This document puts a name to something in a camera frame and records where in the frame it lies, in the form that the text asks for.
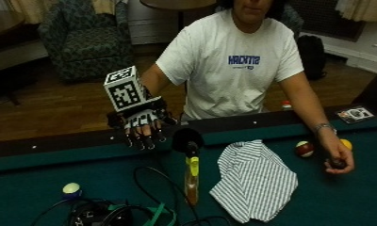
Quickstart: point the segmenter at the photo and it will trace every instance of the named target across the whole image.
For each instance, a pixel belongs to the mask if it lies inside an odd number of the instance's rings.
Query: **wooden floor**
[[[139,73],[151,66],[164,50],[164,45],[135,46]],[[350,68],[344,61],[330,59],[325,70],[328,76],[312,81],[324,106],[346,105],[351,102],[374,73]],[[81,83],[66,86],[56,79],[48,58],[28,66],[36,82],[15,94],[22,105],[15,106],[0,97],[0,140],[74,134],[108,129],[105,114],[113,110],[103,83]],[[163,92],[168,109],[175,117],[183,112],[184,87],[169,87]],[[266,107],[280,110],[285,96],[278,85],[268,92]]]

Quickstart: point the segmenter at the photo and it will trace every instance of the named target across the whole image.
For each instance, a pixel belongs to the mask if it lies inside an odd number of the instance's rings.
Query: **black bag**
[[[304,72],[309,80],[318,80],[326,76],[324,71],[326,56],[321,38],[301,36],[298,38],[300,57]]]

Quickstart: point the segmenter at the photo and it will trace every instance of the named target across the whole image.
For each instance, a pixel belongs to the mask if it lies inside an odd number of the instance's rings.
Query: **yellow pool ball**
[[[353,149],[353,145],[351,145],[350,141],[349,141],[349,140],[346,140],[346,139],[341,139],[341,142],[342,142],[344,146],[346,146],[346,147],[348,147],[348,149],[350,149],[350,151],[351,151],[351,149]]]

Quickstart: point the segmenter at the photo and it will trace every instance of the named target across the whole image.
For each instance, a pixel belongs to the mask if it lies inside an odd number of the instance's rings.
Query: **striped fabric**
[[[222,179],[211,195],[240,223],[268,222],[290,200],[296,173],[261,140],[229,145],[217,164]]]

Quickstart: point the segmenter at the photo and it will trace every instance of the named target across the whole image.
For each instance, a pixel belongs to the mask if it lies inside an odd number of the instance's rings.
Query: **pool ball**
[[[341,139],[341,142],[342,142],[344,146],[346,146],[346,147],[348,147],[348,149],[350,149],[350,151],[351,151],[351,149],[353,149],[353,145],[351,145],[350,141],[349,141],[349,140],[346,140],[346,139]]]
[[[63,187],[63,200],[74,200],[81,195],[81,189],[77,183],[70,183]]]
[[[338,170],[345,169],[345,167],[348,166],[345,161],[342,161],[342,159],[329,159],[329,165]]]
[[[296,151],[300,157],[309,157],[314,152],[314,145],[308,141],[301,141],[297,144]]]

